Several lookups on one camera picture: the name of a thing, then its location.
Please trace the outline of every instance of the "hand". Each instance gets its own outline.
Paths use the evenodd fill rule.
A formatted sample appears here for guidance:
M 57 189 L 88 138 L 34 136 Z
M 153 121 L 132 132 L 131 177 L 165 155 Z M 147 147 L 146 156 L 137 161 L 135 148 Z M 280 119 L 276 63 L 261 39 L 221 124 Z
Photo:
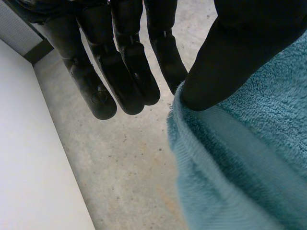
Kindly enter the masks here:
M 13 0 L 12 5 L 40 31 L 62 57 L 93 115 L 106 120 L 116 103 L 95 72 L 83 47 L 84 31 L 94 59 L 124 112 L 140 113 L 153 105 L 160 91 L 151 73 L 139 30 L 142 0 Z M 186 78 L 172 27 L 177 0 L 145 0 L 149 38 L 172 93 Z M 113 41 L 113 29 L 119 52 Z
M 181 99 L 201 111 L 225 100 L 307 28 L 307 1 L 215 0 L 218 17 L 185 81 Z

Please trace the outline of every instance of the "fabric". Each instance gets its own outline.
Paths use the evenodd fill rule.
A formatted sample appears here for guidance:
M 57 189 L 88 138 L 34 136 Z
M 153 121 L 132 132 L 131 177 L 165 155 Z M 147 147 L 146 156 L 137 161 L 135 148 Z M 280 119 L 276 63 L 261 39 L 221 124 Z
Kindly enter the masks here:
M 168 137 L 191 230 L 307 229 L 306 66 L 307 33 L 206 111 L 179 87 Z

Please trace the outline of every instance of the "concrete floor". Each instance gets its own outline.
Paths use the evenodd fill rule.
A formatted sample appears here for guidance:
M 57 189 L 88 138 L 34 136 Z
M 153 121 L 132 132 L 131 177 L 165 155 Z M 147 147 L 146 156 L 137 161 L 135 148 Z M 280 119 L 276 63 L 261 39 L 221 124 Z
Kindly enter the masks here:
M 187 69 L 215 18 L 213 0 L 178 1 L 173 34 Z M 118 108 L 111 120 L 95 119 L 56 51 L 38 62 L 35 72 L 96 229 L 186 230 L 175 188 L 176 162 L 166 135 L 173 95 L 150 46 L 145 13 L 141 26 L 161 99 L 139 115 Z

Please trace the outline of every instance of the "wall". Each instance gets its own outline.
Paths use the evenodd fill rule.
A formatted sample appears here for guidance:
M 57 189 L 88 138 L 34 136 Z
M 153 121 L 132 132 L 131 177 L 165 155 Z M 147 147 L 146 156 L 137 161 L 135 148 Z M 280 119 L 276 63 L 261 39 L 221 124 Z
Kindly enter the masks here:
M 0 229 L 94 229 L 33 68 L 1 40 Z

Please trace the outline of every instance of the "black finger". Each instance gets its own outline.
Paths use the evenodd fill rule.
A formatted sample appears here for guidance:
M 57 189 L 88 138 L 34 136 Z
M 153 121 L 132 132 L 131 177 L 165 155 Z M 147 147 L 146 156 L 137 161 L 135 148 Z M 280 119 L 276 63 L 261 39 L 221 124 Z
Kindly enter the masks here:
M 113 41 L 110 6 L 99 4 L 77 12 L 93 56 L 119 105 L 129 115 L 140 113 L 144 100 Z
M 304 20 L 298 26 L 270 27 L 269 20 L 261 25 L 257 19 L 231 26 L 216 19 L 185 81 L 181 98 L 187 107 L 201 111 L 225 100 L 306 29 Z
M 50 18 L 39 27 L 61 55 L 93 115 L 101 120 L 113 117 L 117 110 L 116 103 L 85 52 L 75 16 L 68 14 Z
M 122 58 L 139 87 L 146 105 L 160 99 L 160 90 L 150 70 L 139 30 L 142 0 L 111 0 L 115 37 Z
M 145 0 L 148 33 L 162 74 L 174 94 L 188 75 L 176 46 L 172 27 L 177 0 Z

